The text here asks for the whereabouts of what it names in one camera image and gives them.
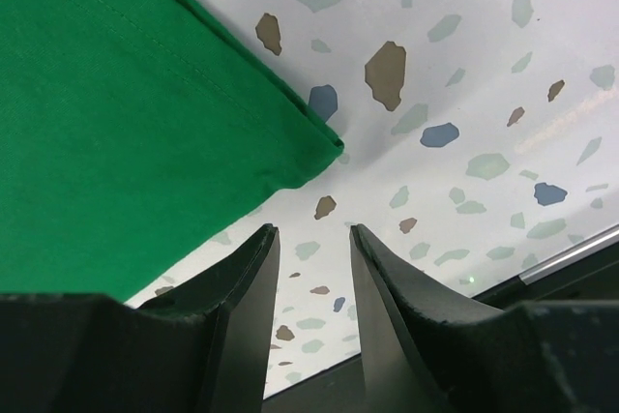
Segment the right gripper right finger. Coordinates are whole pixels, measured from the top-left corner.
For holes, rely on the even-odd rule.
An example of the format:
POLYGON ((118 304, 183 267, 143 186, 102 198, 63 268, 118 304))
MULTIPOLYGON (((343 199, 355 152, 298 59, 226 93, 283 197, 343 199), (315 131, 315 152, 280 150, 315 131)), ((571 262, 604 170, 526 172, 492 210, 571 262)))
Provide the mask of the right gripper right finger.
POLYGON ((463 296, 350 229, 368 407, 373 412, 614 412, 618 305, 463 296))

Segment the green t shirt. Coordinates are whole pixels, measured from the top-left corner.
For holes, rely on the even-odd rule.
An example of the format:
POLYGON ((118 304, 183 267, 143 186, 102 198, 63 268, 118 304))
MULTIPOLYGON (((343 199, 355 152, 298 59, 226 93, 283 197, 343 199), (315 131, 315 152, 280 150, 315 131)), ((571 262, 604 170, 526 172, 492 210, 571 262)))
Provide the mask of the green t shirt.
POLYGON ((1 289, 125 301, 339 137, 194 0, 1 0, 1 289))

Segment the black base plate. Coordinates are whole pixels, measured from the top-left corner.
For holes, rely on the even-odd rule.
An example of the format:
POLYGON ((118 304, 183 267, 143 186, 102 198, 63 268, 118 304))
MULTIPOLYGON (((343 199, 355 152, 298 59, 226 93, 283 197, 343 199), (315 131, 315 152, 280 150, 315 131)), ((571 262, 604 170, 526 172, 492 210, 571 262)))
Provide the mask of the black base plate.
MULTIPOLYGON (((474 296, 505 309, 525 300, 616 300, 618 298, 618 228, 583 240, 542 263, 474 296)), ((361 355, 263 401, 263 413, 366 412, 361 355)))

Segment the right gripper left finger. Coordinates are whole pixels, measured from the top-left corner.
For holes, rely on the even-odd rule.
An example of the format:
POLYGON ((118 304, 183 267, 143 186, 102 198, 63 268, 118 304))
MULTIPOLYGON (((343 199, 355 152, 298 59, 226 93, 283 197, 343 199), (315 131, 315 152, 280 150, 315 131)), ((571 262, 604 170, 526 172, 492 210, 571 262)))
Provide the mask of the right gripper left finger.
POLYGON ((131 308, 103 294, 1 298, 5 412, 257 412, 280 268, 265 224, 190 280, 131 308))

